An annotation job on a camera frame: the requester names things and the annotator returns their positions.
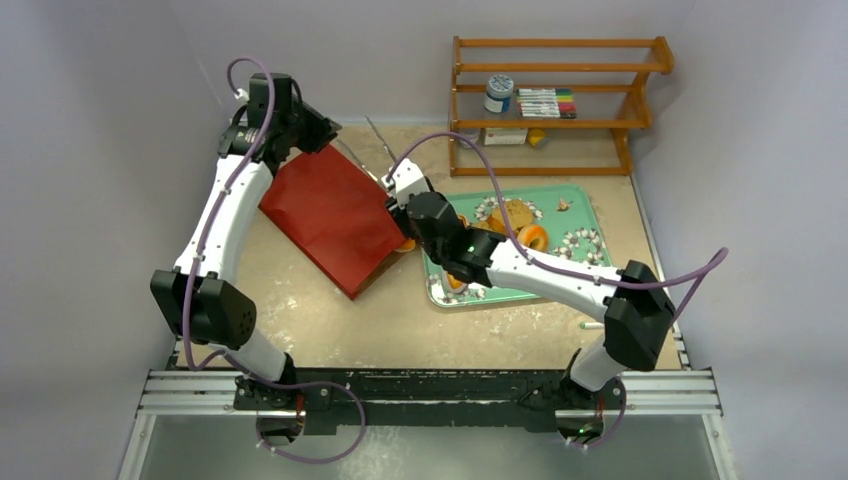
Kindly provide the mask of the orange fake bread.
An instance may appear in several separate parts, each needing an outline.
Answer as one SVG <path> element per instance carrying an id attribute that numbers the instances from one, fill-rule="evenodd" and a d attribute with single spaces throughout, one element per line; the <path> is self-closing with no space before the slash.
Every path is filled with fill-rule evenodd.
<path id="1" fill-rule="evenodd" d="M 413 251 L 417 246 L 417 241 L 411 238 L 406 239 L 400 246 L 395 249 L 397 253 L 408 253 Z"/>

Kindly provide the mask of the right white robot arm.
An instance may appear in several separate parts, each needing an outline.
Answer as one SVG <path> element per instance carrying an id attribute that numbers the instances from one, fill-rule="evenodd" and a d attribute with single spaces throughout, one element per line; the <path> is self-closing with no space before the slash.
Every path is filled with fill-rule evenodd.
<path id="1" fill-rule="evenodd" d="M 456 280 L 531 293 L 603 324 L 603 334 L 575 354 L 561 381 L 569 404 L 588 405 L 626 370 L 655 370 L 676 308 L 663 289 L 654 287 L 648 265 L 589 266 L 527 251 L 505 235 L 464 225 L 435 191 L 393 194 L 386 207 L 401 231 Z"/>

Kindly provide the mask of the red paper bag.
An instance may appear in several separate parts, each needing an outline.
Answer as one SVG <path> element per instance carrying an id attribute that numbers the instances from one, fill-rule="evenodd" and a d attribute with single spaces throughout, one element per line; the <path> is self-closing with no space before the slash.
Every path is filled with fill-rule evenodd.
<path id="1" fill-rule="evenodd" d="M 354 300 L 406 241 L 387 199 L 366 173 L 327 146 L 281 166 L 259 209 Z"/>

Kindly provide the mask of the long glazed fake bread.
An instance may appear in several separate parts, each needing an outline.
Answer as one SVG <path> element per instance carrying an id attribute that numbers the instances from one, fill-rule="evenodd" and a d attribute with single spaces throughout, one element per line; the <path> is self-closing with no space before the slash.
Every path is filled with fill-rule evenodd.
<path id="1" fill-rule="evenodd" d="M 457 214 L 457 217 L 461 221 L 463 227 L 469 226 L 470 222 L 468 221 L 467 217 L 465 217 L 462 214 Z M 467 283 L 465 283 L 461 280 L 458 280 L 457 278 L 455 278 L 452 274 L 450 274 L 446 270 L 442 271 L 442 282 L 443 282 L 442 285 L 443 285 L 444 290 L 448 293 L 457 293 L 458 294 L 458 293 L 465 291 L 468 288 Z"/>

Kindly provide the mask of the brown crusty fake bread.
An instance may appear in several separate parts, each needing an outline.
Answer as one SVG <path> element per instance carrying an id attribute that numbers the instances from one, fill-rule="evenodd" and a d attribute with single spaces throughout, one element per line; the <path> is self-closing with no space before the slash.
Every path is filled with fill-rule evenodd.
<path id="1" fill-rule="evenodd" d="M 522 227 L 534 223 L 535 215 L 533 211 L 521 199 L 505 201 L 504 209 L 506 214 L 503 214 L 499 207 L 495 207 L 491 216 L 501 220 L 505 226 L 506 222 L 509 222 L 511 230 L 515 233 L 517 233 Z"/>

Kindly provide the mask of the round brown fake bread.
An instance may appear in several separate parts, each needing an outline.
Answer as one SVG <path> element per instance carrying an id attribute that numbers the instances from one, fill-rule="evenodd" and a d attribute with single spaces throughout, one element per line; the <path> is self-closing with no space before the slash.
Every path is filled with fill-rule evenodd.
<path id="1" fill-rule="evenodd" d="M 489 216 L 484 220 L 476 222 L 474 224 L 475 227 L 484 229 L 487 231 L 495 232 L 501 235 L 507 234 L 507 229 L 505 224 L 494 216 Z"/>

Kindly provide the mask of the round pale fake bun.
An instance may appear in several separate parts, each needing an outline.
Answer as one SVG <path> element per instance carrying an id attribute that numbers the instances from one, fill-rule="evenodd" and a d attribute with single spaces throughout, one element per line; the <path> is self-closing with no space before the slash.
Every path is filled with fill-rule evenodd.
<path id="1" fill-rule="evenodd" d="M 528 224 L 522 227 L 518 232 L 517 240 L 522 246 L 539 252 L 546 252 L 549 247 L 549 235 L 538 224 Z"/>

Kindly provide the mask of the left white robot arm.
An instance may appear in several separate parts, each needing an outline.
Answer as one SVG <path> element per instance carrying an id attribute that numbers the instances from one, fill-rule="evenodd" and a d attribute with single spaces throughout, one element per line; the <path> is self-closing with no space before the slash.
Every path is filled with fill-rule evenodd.
<path id="1" fill-rule="evenodd" d="M 340 126 L 305 103 L 286 74 L 256 73 L 236 95 L 243 104 L 220 137 L 201 218 L 174 266 L 153 273 L 150 289 L 177 338 L 262 378 L 260 397 L 284 409 L 298 395 L 298 382 L 286 374 L 293 361 L 257 329 L 256 305 L 235 285 L 237 267 L 260 200 L 291 149 L 319 152 Z"/>

